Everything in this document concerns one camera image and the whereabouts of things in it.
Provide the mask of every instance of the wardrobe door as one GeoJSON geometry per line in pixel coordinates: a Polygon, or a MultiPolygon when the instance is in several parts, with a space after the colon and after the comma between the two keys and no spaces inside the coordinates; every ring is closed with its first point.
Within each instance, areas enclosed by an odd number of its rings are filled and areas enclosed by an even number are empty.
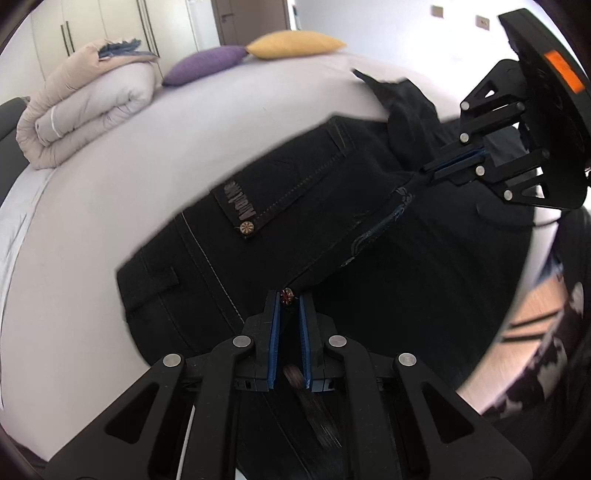
{"type": "Polygon", "coordinates": [[[42,2],[33,10],[31,22],[39,64],[47,78],[72,53],[67,42],[61,0],[42,2]]]}
{"type": "Polygon", "coordinates": [[[142,42],[139,50],[154,52],[147,41],[147,27],[139,14],[137,0],[99,0],[99,5],[109,40],[137,38],[142,42]]]}
{"type": "Polygon", "coordinates": [[[163,75],[197,51],[186,0],[145,0],[147,23],[154,35],[163,75]]]}
{"type": "Polygon", "coordinates": [[[67,39],[76,51],[87,43],[106,38],[99,0],[61,0],[67,39]]]}

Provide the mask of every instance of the wall outlet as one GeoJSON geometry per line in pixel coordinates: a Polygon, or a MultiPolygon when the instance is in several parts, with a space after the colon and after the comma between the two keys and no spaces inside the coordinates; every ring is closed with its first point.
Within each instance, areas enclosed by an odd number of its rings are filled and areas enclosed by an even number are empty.
{"type": "Polygon", "coordinates": [[[431,15],[434,17],[443,18],[443,7],[437,5],[431,5],[431,15]]]}
{"type": "Polygon", "coordinates": [[[476,26],[478,28],[484,28],[485,30],[491,29],[491,21],[486,17],[476,16],[476,26]]]}

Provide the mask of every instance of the black fabric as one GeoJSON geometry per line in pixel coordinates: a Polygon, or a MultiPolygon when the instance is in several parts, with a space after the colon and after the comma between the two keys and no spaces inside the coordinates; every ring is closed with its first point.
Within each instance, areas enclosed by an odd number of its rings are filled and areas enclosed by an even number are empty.
{"type": "MultiPolygon", "coordinates": [[[[459,121],[449,122],[439,141],[459,133],[459,121]]],[[[514,128],[485,145],[498,164],[525,153],[514,128]]],[[[531,228],[504,223],[531,225],[532,209],[505,205],[477,182],[431,187],[371,249],[314,288],[316,308],[339,333],[382,355],[413,352],[457,388],[497,333],[529,248],[531,228]]]]}
{"type": "Polygon", "coordinates": [[[563,215],[552,251],[562,262],[568,291],[577,283],[583,286],[579,344],[558,387],[545,403],[495,420],[493,425],[527,457],[534,478],[588,478],[588,466],[580,464],[579,476],[557,475],[581,439],[591,434],[591,216],[584,207],[563,215]]]}
{"type": "Polygon", "coordinates": [[[17,177],[29,165],[16,139],[18,119],[26,107],[21,98],[0,105],[0,205],[17,177]]]}
{"type": "MultiPolygon", "coordinates": [[[[506,208],[478,184],[424,191],[417,169],[457,138],[457,121],[442,125],[408,81],[363,80],[396,121],[336,116],[286,142],[182,211],[121,268],[126,319],[149,363],[210,351],[263,310],[269,289],[289,286],[311,288],[317,310],[370,350],[412,350],[452,385],[469,374],[505,316],[531,235],[506,237],[476,206],[526,226],[532,209],[506,208]]],[[[488,145],[505,160],[523,152],[515,129],[488,145]]],[[[298,342],[290,322],[282,352],[298,342]]],[[[247,478],[341,478],[338,458],[289,388],[243,396],[238,463],[247,478]]]]}

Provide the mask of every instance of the black jeans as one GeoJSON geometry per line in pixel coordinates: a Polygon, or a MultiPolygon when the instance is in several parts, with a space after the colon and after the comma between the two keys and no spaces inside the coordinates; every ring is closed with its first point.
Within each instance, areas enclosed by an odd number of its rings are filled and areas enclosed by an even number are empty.
{"type": "MultiPolygon", "coordinates": [[[[480,360],[514,295],[532,209],[480,184],[425,190],[418,169],[458,123],[442,125],[410,82],[363,79],[387,124],[331,118],[224,181],[121,268],[126,319],[149,363],[210,351],[284,287],[312,289],[340,333],[384,355],[411,350],[450,385],[480,360]],[[525,227],[507,233],[489,217],[525,227]]],[[[487,142],[495,161],[524,152],[515,129],[487,142]]],[[[293,321],[280,351],[292,339],[293,321]]],[[[243,395],[238,461],[250,479],[342,476],[340,452],[320,446],[288,386],[243,395]]]]}

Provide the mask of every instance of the white stitching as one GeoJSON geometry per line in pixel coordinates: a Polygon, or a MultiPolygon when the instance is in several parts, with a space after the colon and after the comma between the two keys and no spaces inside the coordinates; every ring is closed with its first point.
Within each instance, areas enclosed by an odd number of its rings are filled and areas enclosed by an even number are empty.
{"type": "Polygon", "coordinates": [[[51,120],[51,128],[53,129],[53,131],[56,133],[57,138],[63,138],[63,135],[60,135],[60,133],[56,130],[56,125],[55,123],[53,123],[53,112],[56,108],[52,107],[51,108],[51,113],[49,114],[49,119],[51,120]]]}
{"type": "Polygon", "coordinates": [[[226,294],[226,297],[228,297],[228,300],[230,300],[230,303],[232,304],[232,307],[234,307],[234,311],[236,312],[236,314],[238,315],[238,318],[240,318],[241,322],[244,323],[244,320],[242,319],[242,316],[240,315],[240,312],[238,311],[238,309],[236,308],[236,306],[234,305],[234,302],[232,301],[232,299],[230,298],[230,295],[228,295],[228,292],[226,291],[226,289],[224,288],[222,282],[220,281],[220,278],[217,276],[216,271],[213,269],[213,265],[212,263],[209,261],[207,255],[205,254],[205,252],[203,251],[203,248],[201,248],[201,245],[199,244],[199,242],[197,241],[197,238],[195,237],[195,234],[193,233],[193,230],[191,230],[191,226],[189,225],[189,222],[187,221],[187,219],[185,218],[184,212],[181,212],[181,215],[183,216],[183,220],[185,222],[185,225],[187,225],[187,228],[189,229],[189,232],[191,232],[191,236],[193,237],[193,240],[195,240],[195,243],[197,244],[197,246],[199,247],[199,250],[201,250],[201,253],[203,254],[203,256],[205,257],[205,260],[207,260],[207,263],[209,264],[209,268],[212,269],[213,274],[216,276],[217,282],[220,284],[220,287],[222,288],[223,292],[226,294]]]}

